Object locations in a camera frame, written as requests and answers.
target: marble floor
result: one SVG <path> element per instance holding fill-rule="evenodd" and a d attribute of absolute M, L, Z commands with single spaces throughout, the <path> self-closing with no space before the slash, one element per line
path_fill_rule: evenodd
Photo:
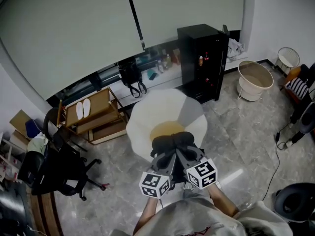
<path fill-rule="evenodd" d="M 293 112 L 285 92 L 280 91 L 278 71 L 272 71 L 274 85 L 262 99 L 248 102 L 237 99 L 238 72 L 224 76 L 219 101 L 202 105 L 208 131 L 202 148 L 212 158 L 223 192 L 240 208 L 262 200 L 271 176 L 278 165 L 274 135 L 284 127 Z M 280 141 L 286 141 L 297 127 L 285 129 Z M 100 183 L 110 183 L 101 191 L 87 184 L 83 202 L 79 195 L 63 196 L 55 192 L 59 220 L 65 236 L 106 236 L 113 229 L 131 234 L 147 198 L 138 182 L 149 163 L 132 152 L 127 136 L 98 146 L 84 144 L 88 160 L 99 158 L 89 176 Z M 265 204 L 272 207 L 271 194 L 295 182 L 315 182 L 315 144 L 310 134 L 292 147 L 278 152 L 280 167 L 271 182 Z M 162 198 L 168 205 L 181 198 L 177 186 Z"/>

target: wooden shelf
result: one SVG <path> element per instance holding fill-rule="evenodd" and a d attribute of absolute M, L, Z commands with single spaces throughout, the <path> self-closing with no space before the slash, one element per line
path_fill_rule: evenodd
<path fill-rule="evenodd" d="M 105 142 L 108 141 L 112 138 L 118 137 L 119 135 L 115 137 L 110 137 L 111 135 L 121 133 L 123 131 L 126 131 L 126 123 L 123 120 L 117 120 L 113 121 L 111 123 L 99 126 L 95 129 L 93 129 L 90 135 L 90 142 L 95 142 L 98 140 L 101 140 L 103 138 L 108 138 L 104 141 L 99 141 L 100 142 Z"/>
<path fill-rule="evenodd" d="M 68 107 L 66 110 L 66 121 L 65 126 L 71 127 L 72 125 L 79 124 L 85 122 L 86 119 L 90 119 L 99 113 L 106 111 L 110 108 L 109 105 L 109 89 L 106 88 L 96 94 L 91 95 L 88 97 L 91 101 L 91 110 L 88 117 L 78 120 L 77 112 L 76 112 L 76 104 Z"/>
<path fill-rule="evenodd" d="M 114 108 L 117 109 L 116 100 L 112 102 L 112 105 Z M 94 115 L 93 117 L 88 118 L 85 121 L 83 120 L 77 126 L 77 134 L 79 135 L 85 133 L 99 126 L 120 119 L 120 116 L 117 114 L 114 108 L 110 107 L 104 112 L 98 113 L 97 115 Z"/>

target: striped cushion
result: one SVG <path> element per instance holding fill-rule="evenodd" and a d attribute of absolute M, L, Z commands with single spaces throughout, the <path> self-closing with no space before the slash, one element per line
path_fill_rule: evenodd
<path fill-rule="evenodd" d="M 304 95 L 309 89 L 306 83 L 300 78 L 294 78 L 292 81 L 289 81 L 287 84 L 285 84 L 285 88 L 291 90 L 300 100 L 303 99 Z"/>

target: white slipper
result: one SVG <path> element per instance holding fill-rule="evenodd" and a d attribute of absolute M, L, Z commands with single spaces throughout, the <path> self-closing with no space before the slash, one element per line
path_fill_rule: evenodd
<path fill-rule="evenodd" d="M 91 101 L 90 99 L 86 98 L 83 101 L 83 117 L 86 118 L 89 116 L 91 110 Z"/>
<path fill-rule="evenodd" d="M 75 106 L 75 110 L 77 112 L 78 120 L 81 120 L 83 118 L 83 104 L 81 101 L 77 103 L 77 105 Z"/>

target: black bag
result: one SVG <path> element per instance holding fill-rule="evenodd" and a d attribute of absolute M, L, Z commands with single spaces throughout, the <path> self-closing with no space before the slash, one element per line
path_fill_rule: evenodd
<path fill-rule="evenodd" d="M 146 86 L 142 83 L 142 75 L 139 68 L 136 65 L 134 58 L 127 58 L 118 62 L 118 70 L 121 75 L 123 84 L 130 89 L 133 97 L 139 98 L 140 92 L 143 94 L 147 93 Z M 137 83 L 138 88 L 133 87 L 131 84 Z"/>

